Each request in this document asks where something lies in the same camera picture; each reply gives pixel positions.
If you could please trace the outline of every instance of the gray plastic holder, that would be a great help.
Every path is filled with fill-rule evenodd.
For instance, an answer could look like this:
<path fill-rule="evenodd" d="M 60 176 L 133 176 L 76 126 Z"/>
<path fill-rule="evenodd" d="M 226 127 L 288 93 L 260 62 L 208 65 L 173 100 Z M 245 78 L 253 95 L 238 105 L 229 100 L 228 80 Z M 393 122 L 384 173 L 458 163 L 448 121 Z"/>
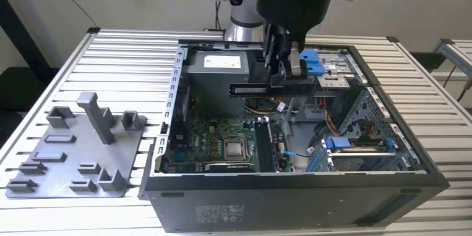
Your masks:
<path fill-rule="evenodd" d="M 52 108 L 50 126 L 6 185 L 6 197 L 124 195 L 146 118 L 133 111 L 112 115 L 108 108 L 98 108 L 94 93 L 84 92 L 77 104 L 85 114 Z M 113 141 L 104 144 L 108 132 Z"/>

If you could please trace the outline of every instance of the metal table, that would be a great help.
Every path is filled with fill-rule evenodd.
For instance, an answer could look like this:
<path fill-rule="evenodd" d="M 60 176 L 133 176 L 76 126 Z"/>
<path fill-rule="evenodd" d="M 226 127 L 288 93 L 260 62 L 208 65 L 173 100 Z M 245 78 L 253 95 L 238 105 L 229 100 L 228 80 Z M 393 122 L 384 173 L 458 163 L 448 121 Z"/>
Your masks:
<path fill-rule="evenodd" d="M 472 40 L 441 39 L 434 52 L 441 53 L 472 78 Z"/>
<path fill-rule="evenodd" d="M 0 150 L 0 232 L 10 235 L 164 234 L 149 202 L 136 196 L 149 145 L 160 128 L 157 121 L 164 110 L 177 39 L 216 40 L 221 39 L 221 33 L 101 29 L 85 35 Z M 450 188 L 386 228 L 224 234 L 472 235 L 470 115 L 398 42 L 378 37 L 317 35 L 308 36 L 306 43 L 356 46 Z M 45 112 L 53 105 L 69 106 L 80 112 L 74 100 L 81 91 L 96 91 L 100 107 L 109 107 L 112 112 L 130 109 L 148 117 L 125 196 L 6 199 L 4 186 L 46 129 Z"/>

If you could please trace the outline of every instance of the regulatory label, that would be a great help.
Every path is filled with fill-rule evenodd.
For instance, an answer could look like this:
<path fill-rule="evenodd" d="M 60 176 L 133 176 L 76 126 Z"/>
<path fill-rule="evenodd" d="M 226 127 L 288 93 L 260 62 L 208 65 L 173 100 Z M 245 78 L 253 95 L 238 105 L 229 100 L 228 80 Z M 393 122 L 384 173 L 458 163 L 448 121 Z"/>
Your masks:
<path fill-rule="evenodd" d="M 194 206 L 198 223 L 241 222 L 244 214 L 242 204 L 205 204 Z"/>
<path fill-rule="evenodd" d="M 241 58 L 238 56 L 208 55 L 205 56 L 204 67 L 217 69 L 240 69 Z"/>

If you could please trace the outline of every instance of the white wall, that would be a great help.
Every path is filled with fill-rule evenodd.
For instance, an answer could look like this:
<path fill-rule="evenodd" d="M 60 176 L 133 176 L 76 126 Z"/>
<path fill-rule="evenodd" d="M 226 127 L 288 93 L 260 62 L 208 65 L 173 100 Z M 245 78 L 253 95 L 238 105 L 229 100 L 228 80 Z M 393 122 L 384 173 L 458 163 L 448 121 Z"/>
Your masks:
<path fill-rule="evenodd" d="M 201 30 L 213 25 L 209 0 L 76 1 L 104 28 Z M 9 2 L 49 63 L 60 66 L 92 26 L 88 18 L 70 0 Z M 470 15 L 472 0 L 333 0 L 318 33 L 393 35 L 409 50 L 430 51 L 440 38 L 472 39 Z M 225 27 L 226 3 L 221 5 L 220 20 Z M 6 50 L 0 51 L 0 68 L 22 64 L 17 54 L 4 59 Z"/>

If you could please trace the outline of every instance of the label sticker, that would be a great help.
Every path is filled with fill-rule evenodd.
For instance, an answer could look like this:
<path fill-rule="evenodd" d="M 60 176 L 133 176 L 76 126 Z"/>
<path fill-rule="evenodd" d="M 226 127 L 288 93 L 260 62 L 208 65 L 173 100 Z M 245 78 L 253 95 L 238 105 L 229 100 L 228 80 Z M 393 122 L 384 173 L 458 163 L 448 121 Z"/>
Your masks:
<path fill-rule="evenodd" d="M 234 93 L 264 93 L 265 88 L 236 88 Z"/>
<path fill-rule="evenodd" d="M 332 65 L 332 64 L 324 64 L 324 66 L 325 66 L 328 69 L 336 69 L 336 66 Z"/>
<path fill-rule="evenodd" d="M 278 112 L 282 112 L 284 108 L 285 108 L 285 104 L 284 104 L 282 102 L 278 103 L 277 111 L 278 111 Z"/>
<path fill-rule="evenodd" d="M 205 56 L 204 67 L 217 69 L 240 69 L 241 58 L 238 56 L 208 55 Z"/>
<path fill-rule="evenodd" d="M 196 215 L 198 223 L 217 223 L 217 222 L 241 222 L 244 216 L 242 204 L 224 204 L 224 205 L 197 205 Z"/>

